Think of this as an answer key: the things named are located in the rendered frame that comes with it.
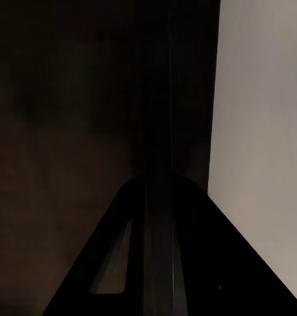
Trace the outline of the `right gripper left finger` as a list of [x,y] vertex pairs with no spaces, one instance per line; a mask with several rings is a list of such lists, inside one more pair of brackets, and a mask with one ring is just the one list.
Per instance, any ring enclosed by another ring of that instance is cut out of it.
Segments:
[[[122,185],[43,316],[144,316],[145,206],[145,178],[140,175]],[[131,218],[125,290],[109,294]]]

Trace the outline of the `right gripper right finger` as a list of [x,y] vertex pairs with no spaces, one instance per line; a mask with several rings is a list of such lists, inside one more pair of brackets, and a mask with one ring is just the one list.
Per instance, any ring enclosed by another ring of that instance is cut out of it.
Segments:
[[175,175],[188,316],[297,316],[297,299],[198,184]]

